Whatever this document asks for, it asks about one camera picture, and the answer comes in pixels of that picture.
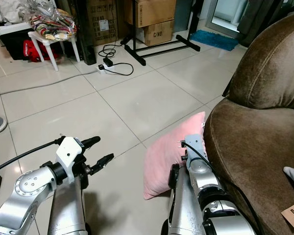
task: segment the pink pillow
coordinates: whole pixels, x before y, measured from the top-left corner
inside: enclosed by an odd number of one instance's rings
[[[205,112],[191,116],[171,132],[162,136],[147,150],[144,162],[144,199],[148,200],[169,190],[168,178],[172,164],[183,164],[185,148],[178,148],[186,135],[200,134],[203,139]]]

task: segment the black metal stand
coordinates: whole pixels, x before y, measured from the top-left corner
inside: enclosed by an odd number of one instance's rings
[[[201,12],[203,2],[204,2],[203,0],[197,0],[196,3],[194,4],[194,6],[192,7],[193,17],[192,17],[192,22],[191,22],[191,26],[190,26],[190,30],[189,30],[187,39],[183,38],[181,35],[177,35],[176,41],[136,49],[136,11],[135,11],[136,7],[135,7],[135,0],[132,0],[132,4],[133,4],[132,5],[132,9],[133,9],[132,33],[130,35],[126,36],[121,41],[121,44],[124,45],[125,50],[143,66],[146,65],[146,61],[144,58],[149,57],[149,56],[154,56],[154,55],[158,55],[158,54],[162,54],[162,53],[166,53],[166,52],[174,51],[174,50],[180,50],[180,49],[184,49],[187,47],[191,47],[192,49],[194,49],[196,51],[200,51],[200,46],[197,46],[197,45],[190,42],[190,37],[191,37],[191,34],[195,33],[197,30],[197,25],[198,25],[198,21],[199,21],[199,18],[197,15]],[[133,39],[133,49],[131,49],[128,45],[126,45],[131,39]],[[137,51],[148,50],[150,48],[166,46],[166,45],[170,45],[173,43],[184,43],[185,46],[175,47],[175,48],[171,48],[171,49],[167,49],[167,50],[161,50],[161,51],[157,51],[157,52],[142,55],[142,56],[140,56],[136,53]]]

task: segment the red bag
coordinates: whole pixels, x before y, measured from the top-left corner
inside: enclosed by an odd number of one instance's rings
[[[46,47],[39,41],[37,41],[40,51],[45,60],[50,60]],[[60,54],[56,53],[55,50],[51,47],[54,58],[58,58]],[[34,46],[34,43],[31,40],[24,40],[23,53],[25,57],[29,57],[32,62],[41,62],[39,54]]]

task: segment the brown sofa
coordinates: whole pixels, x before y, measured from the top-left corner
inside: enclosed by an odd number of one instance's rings
[[[249,198],[267,235],[291,235],[281,212],[294,204],[294,15],[262,32],[233,75],[229,96],[211,112],[204,140],[220,175]],[[251,221],[237,191],[234,198]]]

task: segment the white plastic chair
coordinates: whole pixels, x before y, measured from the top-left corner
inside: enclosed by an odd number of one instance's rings
[[[37,52],[39,54],[39,57],[40,57],[41,62],[44,62],[45,60],[44,60],[43,55],[42,55],[42,53],[40,51],[40,48],[39,48],[39,45],[38,45],[37,41],[41,42],[46,47],[46,50],[48,52],[48,56],[49,56],[49,58],[51,60],[51,63],[53,65],[54,69],[56,71],[59,71],[58,66],[57,66],[57,63],[55,62],[53,53],[52,53],[51,48],[50,48],[50,44],[56,43],[56,41],[48,40],[48,39],[44,38],[43,36],[41,36],[37,32],[28,32],[28,35],[31,38],[32,42],[34,43],[34,46],[35,46],[35,48],[36,48],[36,50],[37,50]],[[76,60],[78,62],[80,62],[78,51],[77,51],[77,47],[76,47],[75,37],[69,38],[68,41],[72,43]],[[61,45],[61,48],[62,48],[63,53],[64,53],[64,45],[63,45],[63,42],[60,42],[60,45]]]

